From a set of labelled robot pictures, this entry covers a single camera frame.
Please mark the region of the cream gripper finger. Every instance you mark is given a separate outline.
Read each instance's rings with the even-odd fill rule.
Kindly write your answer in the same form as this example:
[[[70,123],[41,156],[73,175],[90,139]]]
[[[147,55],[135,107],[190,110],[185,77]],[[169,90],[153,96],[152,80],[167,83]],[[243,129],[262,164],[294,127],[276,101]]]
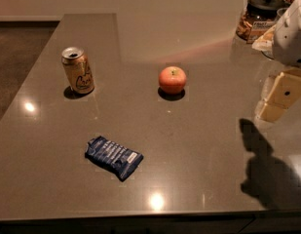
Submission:
[[[301,68],[290,67],[266,79],[255,115],[263,121],[276,122],[300,98]]]

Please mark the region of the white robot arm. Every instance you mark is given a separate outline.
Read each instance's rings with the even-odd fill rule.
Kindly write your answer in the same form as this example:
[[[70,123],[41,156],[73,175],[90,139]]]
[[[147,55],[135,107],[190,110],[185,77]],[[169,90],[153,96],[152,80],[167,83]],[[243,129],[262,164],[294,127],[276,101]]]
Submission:
[[[284,70],[266,79],[255,109],[267,122],[276,122],[301,98],[301,0],[294,0],[276,23],[272,53]]]

